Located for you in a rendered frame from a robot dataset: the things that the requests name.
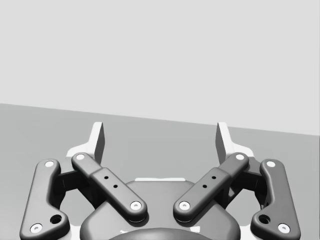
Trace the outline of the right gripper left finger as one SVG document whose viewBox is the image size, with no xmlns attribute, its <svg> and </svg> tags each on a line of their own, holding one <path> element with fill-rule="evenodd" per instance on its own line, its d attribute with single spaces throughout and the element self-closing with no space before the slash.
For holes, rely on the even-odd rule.
<svg viewBox="0 0 320 240">
<path fill-rule="evenodd" d="M 95 209 L 103 202 L 129 223 L 148 216 L 146 202 L 110 169 L 101 166 L 104 125 L 95 122 L 88 142 L 72 147 L 62 161 L 45 159 L 34 171 L 19 236 L 21 240 L 93 240 L 88 230 L 70 223 L 61 203 L 66 192 L 79 190 Z"/>
</svg>

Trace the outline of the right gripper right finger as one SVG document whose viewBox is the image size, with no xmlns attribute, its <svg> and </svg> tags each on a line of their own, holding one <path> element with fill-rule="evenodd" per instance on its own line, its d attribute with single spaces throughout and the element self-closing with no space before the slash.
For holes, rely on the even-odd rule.
<svg viewBox="0 0 320 240">
<path fill-rule="evenodd" d="M 243 190 L 254 192 L 260 211 L 252 216 L 250 231 L 261 240 L 300 240 L 301 229 L 284 164 L 256 160 L 253 151 L 232 141 L 225 122 L 216 126 L 219 166 L 208 171 L 173 205 L 181 223 L 194 220 L 213 200 L 226 208 Z"/>
</svg>

